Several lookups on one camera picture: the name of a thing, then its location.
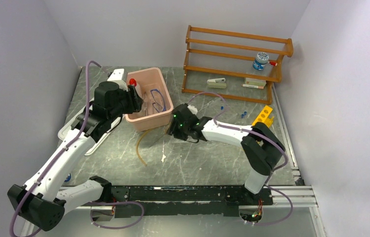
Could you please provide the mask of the blue safety glasses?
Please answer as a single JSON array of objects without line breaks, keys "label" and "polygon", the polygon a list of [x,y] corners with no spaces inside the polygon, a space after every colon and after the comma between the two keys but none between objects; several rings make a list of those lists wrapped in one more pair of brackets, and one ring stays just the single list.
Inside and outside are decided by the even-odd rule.
[{"label": "blue safety glasses", "polygon": [[158,113],[165,112],[167,110],[167,106],[162,93],[158,89],[151,89],[150,94],[153,99],[152,107],[154,110]]}]

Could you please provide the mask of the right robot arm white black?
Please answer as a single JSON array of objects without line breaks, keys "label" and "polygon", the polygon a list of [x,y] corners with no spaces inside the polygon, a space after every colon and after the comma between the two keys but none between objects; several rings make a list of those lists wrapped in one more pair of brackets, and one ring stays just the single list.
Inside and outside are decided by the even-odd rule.
[{"label": "right robot arm white black", "polygon": [[247,204],[255,204],[260,199],[261,189],[279,169],[277,164],[281,158],[288,161],[284,145],[265,123],[237,126],[211,117],[199,118],[196,108],[186,103],[173,110],[167,134],[183,141],[215,141],[243,149],[251,166],[242,191],[242,199]]}]

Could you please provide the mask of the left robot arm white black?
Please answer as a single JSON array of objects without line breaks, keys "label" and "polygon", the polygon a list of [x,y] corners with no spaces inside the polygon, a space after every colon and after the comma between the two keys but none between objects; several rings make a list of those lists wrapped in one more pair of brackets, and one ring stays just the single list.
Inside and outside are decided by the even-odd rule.
[{"label": "left robot arm white black", "polygon": [[124,114],[139,112],[143,100],[136,85],[105,81],[94,91],[94,99],[72,124],[63,143],[46,164],[24,185],[12,185],[7,192],[15,213],[49,231],[65,214],[88,202],[106,205],[114,200],[111,182],[92,176],[81,185],[61,191],[61,185],[82,156],[90,150],[111,124]]}]

